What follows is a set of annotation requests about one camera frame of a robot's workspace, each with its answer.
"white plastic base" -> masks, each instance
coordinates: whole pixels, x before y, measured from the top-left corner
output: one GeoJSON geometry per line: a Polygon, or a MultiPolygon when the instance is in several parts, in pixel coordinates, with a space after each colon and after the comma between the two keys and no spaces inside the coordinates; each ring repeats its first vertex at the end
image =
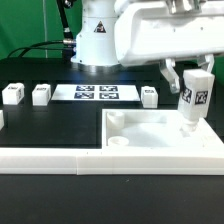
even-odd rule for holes
{"type": "Polygon", "coordinates": [[[112,111],[116,110],[103,110],[102,149],[0,148],[0,173],[224,175],[223,143],[204,119],[192,134],[179,129],[177,111],[119,110],[125,115],[124,126],[112,131],[122,135],[132,123],[138,126],[135,139],[129,135],[129,144],[120,141],[119,146],[116,141],[116,145],[107,146],[107,140],[112,136],[108,133],[106,115],[112,111]],[[150,127],[147,123],[151,123],[151,128],[156,125],[160,128],[145,130],[150,127]],[[171,139],[157,132],[163,129],[170,130],[171,139]],[[175,139],[178,132],[182,135],[179,140],[185,139],[182,143],[175,139]],[[150,135],[154,134],[154,145],[139,144],[143,133],[151,140],[150,135]]]}

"black table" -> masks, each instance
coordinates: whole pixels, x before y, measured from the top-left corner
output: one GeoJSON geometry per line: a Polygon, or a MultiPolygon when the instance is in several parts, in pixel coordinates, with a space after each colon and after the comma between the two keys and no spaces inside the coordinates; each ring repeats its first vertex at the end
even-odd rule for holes
{"type": "MultiPolygon", "coordinates": [[[[178,74],[194,68],[177,64],[178,74]]],[[[115,74],[75,71],[60,59],[0,61],[0,88],[25,85],[25,98],[6,106],[1,147],[100,148],[103,108],[141,109],[140,102],[59,102],[32,106],[36,84],[130,84],[155,86],[159,109],[175,109],[178,95],[157,65],[115,74]]],[[[216,83],[207,121],[224,136],[223,87],[216,83]]],[[[223,223],[223,176],[175,175],[0,175],[0,223],[223,223]]]]}

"white cube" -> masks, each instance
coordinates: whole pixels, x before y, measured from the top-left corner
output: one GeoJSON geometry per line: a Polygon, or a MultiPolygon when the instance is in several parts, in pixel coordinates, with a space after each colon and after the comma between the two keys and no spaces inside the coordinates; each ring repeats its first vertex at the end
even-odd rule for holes
{"type": "Polygon", "coordinates": [[[184,71],[185,88],[180,94],[178,110],[190,121],[207,117],[215,76],[203,69],[184,71]]]}
{"type": "Polygon", "coordinates": [[[24,85],[22,83],[10,83],[3,91],[3,104],[17,105],[24,97],[24,85]]]}
{"type": "Polygon", "coordinates": [[[158,107],[158,94],[154,87],[144,86],[141,88],[141,101],[144,108],[158,107]]]}
{"type": "Polygon", "coordinates": [[[48,84],[36,85],[32,92],[34,106],[47,106],[51,98],[51,86],[48,84]]]}

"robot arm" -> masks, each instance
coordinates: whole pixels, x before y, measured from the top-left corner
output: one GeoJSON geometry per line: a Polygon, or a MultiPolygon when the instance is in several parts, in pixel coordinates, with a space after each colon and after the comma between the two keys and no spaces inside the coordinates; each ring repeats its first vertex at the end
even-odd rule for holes
{"type": "Polygon", "coordinates": [[[159,63],[172,93],[180,91],[175,61],[197,59],[201,69],[184,71],[178,109],[185,129],[206,117],[214,82],[214,56],[224,52],[224,2],[117,0],[115,48],[124,66],[159,63]]]}

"white cylindrical object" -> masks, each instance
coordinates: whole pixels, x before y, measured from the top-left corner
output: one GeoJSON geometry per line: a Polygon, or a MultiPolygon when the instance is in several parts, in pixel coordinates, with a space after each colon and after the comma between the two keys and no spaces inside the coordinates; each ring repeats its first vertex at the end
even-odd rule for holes
{"type": "Polygon", "coordinates": [[[108,112],[107,127],[110,129],[122,129],[124,127],[125,116],[123,112],[108,112]]]}
{"type": "Polygon", "coordinates": [[[193,132],[198,126],[198,121],[190,121],[188,119],[183,119],[181,129],[186,132],[193,132]]]}
{"type": "Polygon", "coordinates": [[[82,0],[82,30],[76,37],[76,56],[71,61],[82,66],[115,66],[115,0],[82,0]]]}
{"type": "Polygon", "coordinates": [[[128,146],[129,140],[122,136],[114,136],[108,139],[108,146],[128,146]]]}

